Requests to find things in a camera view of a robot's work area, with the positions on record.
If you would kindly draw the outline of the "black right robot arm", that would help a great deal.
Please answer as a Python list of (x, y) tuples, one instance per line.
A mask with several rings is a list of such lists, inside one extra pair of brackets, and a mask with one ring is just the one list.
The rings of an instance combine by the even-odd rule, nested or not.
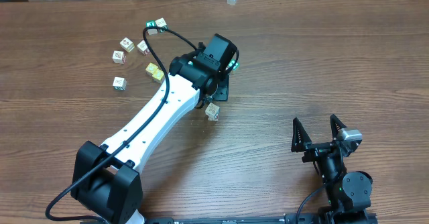
[(292, 152), (302, 152), (303, 163), (314, 164), (322, 177), (334, 214), (358, 213), (371, 206), (372, 177), (366, 172), (348, 172), (344, 159), (361, 145), (362, 133), (330, 116), (332, 141), (314, 144), (298, 118), (293, 119)]

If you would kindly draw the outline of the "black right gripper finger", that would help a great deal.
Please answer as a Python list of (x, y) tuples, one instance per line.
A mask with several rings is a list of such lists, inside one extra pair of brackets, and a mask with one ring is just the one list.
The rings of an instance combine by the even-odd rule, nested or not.
[(335, 114), (330, 116), (330, 127), (333, 139), (344, 140), (344, 129), (346, 129), (347, 126), (342, 123)]
[(304, 152), (308, 146), (312, 144), (312, 140), (306, 133), (302, 123), (297, 117), (293, 119), (293, 137), (292, 137), (292, 152)]

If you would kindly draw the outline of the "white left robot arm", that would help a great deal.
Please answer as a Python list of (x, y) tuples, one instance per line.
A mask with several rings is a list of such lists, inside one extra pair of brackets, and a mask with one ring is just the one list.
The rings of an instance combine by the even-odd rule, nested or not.
[(239, 50), (215, 34), (207, 46), (175, 57), (161, 87), (116, 134), (76, 155), (71, 196), (97, 215), (97, 223), (145, 223), (140, 175), (171, 128), (205, 97), (227, 85), (230, 61)]

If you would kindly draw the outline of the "red edged wooden block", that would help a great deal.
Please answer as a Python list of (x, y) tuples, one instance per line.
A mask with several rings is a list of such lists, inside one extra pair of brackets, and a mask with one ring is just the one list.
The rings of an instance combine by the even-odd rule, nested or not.
[(215, 116), (215, 117), (208, 117), (209, 121), (218, 121), (219, 120), (219, 116)]

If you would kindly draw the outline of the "wooden picture block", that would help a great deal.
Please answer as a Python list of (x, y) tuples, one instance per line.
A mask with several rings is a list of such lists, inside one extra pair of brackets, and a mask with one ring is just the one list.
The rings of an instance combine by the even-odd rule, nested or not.
[(205, 109), (205, 114), (208, 117), (215, 117), (215, 116), (219, 116), (219, 112), (220, 112), (220, 107), (210, 103), (207, 108)]

